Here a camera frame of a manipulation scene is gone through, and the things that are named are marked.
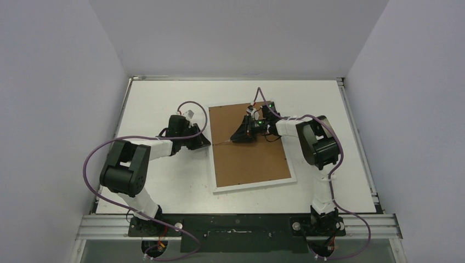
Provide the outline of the white picture frame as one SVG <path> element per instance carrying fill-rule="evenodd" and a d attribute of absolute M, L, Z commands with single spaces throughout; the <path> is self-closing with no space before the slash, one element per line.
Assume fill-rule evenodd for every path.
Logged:
<path fill-rule="evenodd" d="M 206 134 L 211 143 L 229 140 L 240 126 L 249 103 L 208 106 Z M 215 195 L 295 184 L 290 143 L 267 142 L 258 136 L 250 144 L 210 146 L 210 183 Z"/>

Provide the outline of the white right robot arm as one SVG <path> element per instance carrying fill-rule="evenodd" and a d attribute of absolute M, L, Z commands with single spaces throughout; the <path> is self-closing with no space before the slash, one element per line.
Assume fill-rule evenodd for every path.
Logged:
<path fill-rule="evenodd" d="M 290 120 L 288 117 L 281 117 L 273 101 L 259 108 L 251 104 L 246 112 L 242 123 L 230 137 L 231 142 L 253 143 L 258 135 L 297 138 L 303 157 L 309 165 L 322 171 L 329 164 L 337 164 L 340 148 L 329 131 L 331 124 L 325 115 L 318 116 L 317 120 Z"/>

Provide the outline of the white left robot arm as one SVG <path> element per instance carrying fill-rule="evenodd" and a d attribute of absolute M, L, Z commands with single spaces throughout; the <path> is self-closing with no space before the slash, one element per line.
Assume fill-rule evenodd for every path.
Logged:
<path fill-rule="evenodd" d="M 162 210 L 145 188 L 149 162 L 178 153 L 182 147 L 194 151 L 211 146 L 200 127 L 190 117 L 170 116 L 168 127 L 155 140 L 117 140 L 110 148 L 100 184 L 118 194 L 134 215 L 143 220 L 142 228 L 150 236 L 163 230 Z"/>

